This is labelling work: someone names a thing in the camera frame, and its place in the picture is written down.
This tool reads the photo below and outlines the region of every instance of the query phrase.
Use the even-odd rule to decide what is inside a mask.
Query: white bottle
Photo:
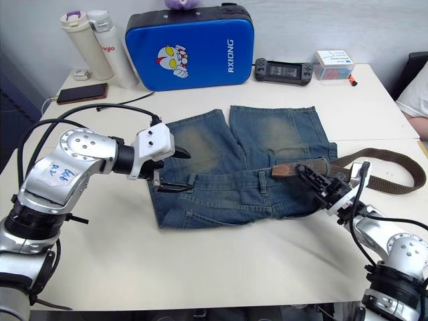
[[[113,76],[113,70],[102,53],[88,18],[83,11],[73,11],[60,18],[62,29],[85,59],[95,78],[105,80]]]
[[[135,86],[138,79],[132,70],[108,11],[91,10],[87,11],[87,15],[95,31],[96,39],[100,43],[107,61],[112,66],[119,85],[123,88]]]

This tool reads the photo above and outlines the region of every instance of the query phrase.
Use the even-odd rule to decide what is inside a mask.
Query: plush toy
[[[169,9],[189,10],[198,6],[198,0],[165,0]]]

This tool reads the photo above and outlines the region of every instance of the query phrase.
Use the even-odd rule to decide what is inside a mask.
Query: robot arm
[[[352,222],[356,238],[381,257],[375,265],[366,265],[367,280],[371,282],[362,299],[366,308],[359,308],[353,320],[417,321],[417,306],[421,293],[425,293],[422,283],[428,264],[428,243],[390,221],[377,220],[385,216],[354,198],[359,185],[366,186],[370,176],[362,180],[361,167],[362,164],[353,164],[350,184],[339,178],[328,179],[303,165],[298,165],[297,171],[314,189],[327,213],[337,215],[338,224],[348,231]],[[358,202],[355,213],[354,201]]]
[[[158,191],[190,189],[187,184],[161,184],[158,170],[170,156],[190,157],[175,146],[163,123],[139,132],[132,146],[85,128],[63,133],[56,149],[31,169],[12,198],[13,209],[0,222],[0,316],[29,319],[29,305],[54,272],[58,253],[53,248],[63,222],[84,221],[70,211],[92,175],[113,171],[131,180],[151,180]]]

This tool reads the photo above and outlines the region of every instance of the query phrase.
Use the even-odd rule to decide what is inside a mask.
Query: belt
[[[358,157],[373,157],[378,158],[384,161],[394,162],[402,167],[404,167],[410,175],[413,177],[413,186],[404,186],[397,183],[390,182],[386,179],[381,179],[380,177],[370,176],[367,187],[374,189],[376,191],[402,195],[407,194],[417,189],[420,189],[426,182],[427,177],[425,171],[410,157],[393,152],[391,150],[385,149],[375,149],[375,148],[365,148],[354,154],[338,158],[330,163],[324,159],[312,159],[305,160],[302,162],[280,164],[272,167],[272,177],[282,178],[289,176],[296,176],[298,172],[296,171],[297,165],[306,165],[312,170],[320,173],[321,175],[336,177],[337,175],[345,175],[345,180],[350,180],[350,169],[344,168],[346,165],[349,165],[352,161],[356,160]]]

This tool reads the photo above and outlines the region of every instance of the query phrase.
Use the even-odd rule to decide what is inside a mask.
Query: ultraman sticker
[[[172,70],[177,77],[186,78],[189,75],[186,68],[186,48],[181,45],[175,47],[168,45],[160,49],[156,63],[165,69]]]

